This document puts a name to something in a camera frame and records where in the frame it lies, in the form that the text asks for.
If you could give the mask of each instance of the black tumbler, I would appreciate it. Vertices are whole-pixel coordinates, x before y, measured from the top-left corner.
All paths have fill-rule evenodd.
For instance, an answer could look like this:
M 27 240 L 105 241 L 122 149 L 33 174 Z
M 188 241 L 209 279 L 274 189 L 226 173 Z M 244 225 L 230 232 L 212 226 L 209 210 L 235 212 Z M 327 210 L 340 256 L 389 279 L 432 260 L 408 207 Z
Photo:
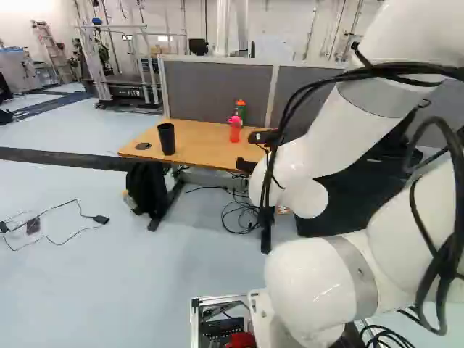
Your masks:
M 174 125 L 172 123 L 162 123 L 158 125 L 159 140 L 161 141 L 162 151 L 170 156 L 175 152 Z

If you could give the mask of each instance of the wall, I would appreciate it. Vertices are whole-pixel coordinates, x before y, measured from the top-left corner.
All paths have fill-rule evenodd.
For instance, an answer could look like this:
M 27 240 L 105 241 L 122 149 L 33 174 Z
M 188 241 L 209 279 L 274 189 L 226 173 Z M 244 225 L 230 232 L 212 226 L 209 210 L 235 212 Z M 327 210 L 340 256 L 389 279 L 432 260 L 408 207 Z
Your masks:
M 5 46 L 26 46 L 34 60 L 45 60 L 31 20 L 45 20 L 51 26 L 55 40 L 65 43 L 67 54 L 73 50 L 74 10 L 71 0 L 8 0 L 0 6 L 0 38 Z
M 337 50 L 343 49 L 345 41 L 343 33 L 349 32 L 359 0 L 249 0 L 249 37 L 258 40 L 259 37 L 271 36 L 279 43 L 287 43 L 294 51 L 294 59 L 301 60 L 305 54 L 307 36 L 311 28 L 311 20 L 314 8 L 317 9 L 313 35 L 310 41 L 308 64 L 333 66 Z M 205 37 L 204 3 L 207 2 L 207 38 L 210 48 L 215 45 L 216 36 L 216 0 L 186 0 L 186 24 L 190 38 Z M 362 14 L 358 22 L 356 34 L 364 33 L 368 24 L 373 19 L 382 1 L 365 0 Z M 108 15 L 111 24 L 128 24 L 129 8 L 134 8 L 134 21 L 141 23 L 141 16 L 136 8 L 136 0 L 106 0 Z M 171 33 L 182 33 L 183 20 L 181 0 L 145 0 L 143 2 L 144 23 L 149 25 L 151 32 L 165 32 L 167 13 L 168 26 Z M 96 9 L 99 16 L 103 11 Z M 122 41 L 121 34 L 114 35 L 117 57 L 125 72 L 134 70 L 131 56 L 128 55 L 127 42 Z M 150 37 L 150 44 L 162 44 L 156 36 Z M 231 6 L 230 51 L 238 49 L 236 34 L 235 7 Z M 184 41 L 176 38 L 172 42 L 171 49 L 183 52 Z M 141 51 L 146 53 L 145 46 Z

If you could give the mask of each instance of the light blue floor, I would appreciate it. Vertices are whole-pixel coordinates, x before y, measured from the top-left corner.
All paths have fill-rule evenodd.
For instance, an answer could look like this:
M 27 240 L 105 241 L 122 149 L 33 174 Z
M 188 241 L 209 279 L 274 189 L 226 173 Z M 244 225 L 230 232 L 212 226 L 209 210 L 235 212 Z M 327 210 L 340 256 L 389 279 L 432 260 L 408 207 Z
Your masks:
M 95 109 L 96 99 L 0 127 L 0 146 L 117 156 L 117 150 L 161 120 L 157 115 Z
M 222 229 L 231 198 L 221 190 L 182 194 L 151 233 L 123 203 L 124 173 L 7 161 L 0 173 L 0 218 L 75 197 L 84 214 L 111 217 L 64 246 L 11 252 L 0 241 L 2 347 L 189 347 L 190 298 L 263 286 L 259 239 Z M 42 231 L 62 241 L 89 225 L 70 205 L 44 215 Z M 294 238 L 291 229 L 278 239 Z

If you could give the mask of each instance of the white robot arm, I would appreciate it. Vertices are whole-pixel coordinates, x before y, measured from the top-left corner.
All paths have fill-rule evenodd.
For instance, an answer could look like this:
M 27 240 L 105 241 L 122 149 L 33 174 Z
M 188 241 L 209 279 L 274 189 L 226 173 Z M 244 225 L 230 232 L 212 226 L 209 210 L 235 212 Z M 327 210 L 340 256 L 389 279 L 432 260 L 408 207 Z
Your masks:
M 462 13 L 459 0 L 386 1 L 360 51 L 372 63 L 464 66 Z M 361 65 L 356 57 L 353 64 Z M 270 205 L 285 204 L 304 218 L 320 214 L 330 197 L 313 178 L 351 165 L 433 89 L 381 78 L 338 83 L 307 134 L 278 148 L 273 174 L 285 189 L 271 183 Z M 277 319 L 303 347 L 328 347 L 345 323 L 408 307 L 418 297 L 464 300 L 464 282 L 455 278 L 464 272 L 462 218 L 456 214 L 463 203 L 456 189 L 459 170 L 454 158 L 443 161 L 387 202 L 365 230 L 291 241 L 270 254 L 266 292 Z M 265 171 L 263 160 L 250 181 L 256 205 Z M 446 271 L 451 273 L 441 269 L 441 280 L 436 274 L 430 279 L 430 269 L 440 261 L 452 264 Z M 430 289 L 424 295 L 425 283 Z
M 464 2 L 389 0 L 368 28 L 360 51 L 373 64 L 393 61 L 464 65 Z M 353 55 L 352 67 L 362 67 Z M 441 81 L 439 75 L 414 79 Z M 319 215 L 328 203 L 325 188 L 313 178 L 337 173 L 356 162 L 435 87 L 411 86 L 382 78 L 337 83 L 308 132 L 278 148 L 270 205 L 290 207 L 301 218 Z M 249 194 L 259 205 L 266 170 L 256 166 Z

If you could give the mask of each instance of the red bottle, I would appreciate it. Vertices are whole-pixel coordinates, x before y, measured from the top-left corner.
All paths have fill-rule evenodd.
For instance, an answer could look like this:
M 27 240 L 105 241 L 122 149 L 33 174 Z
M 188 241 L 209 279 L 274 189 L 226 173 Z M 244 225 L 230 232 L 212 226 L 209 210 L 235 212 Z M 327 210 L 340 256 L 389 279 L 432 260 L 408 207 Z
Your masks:
M 231 129 L 231 134 L 229 136 L 229 139 L 231 140 L 231 143 L 238 143 L 240 141 L 240 130 L 241 130 L 241 120 L 239 116 L 232 116 L 228 120 L 230 129 Z

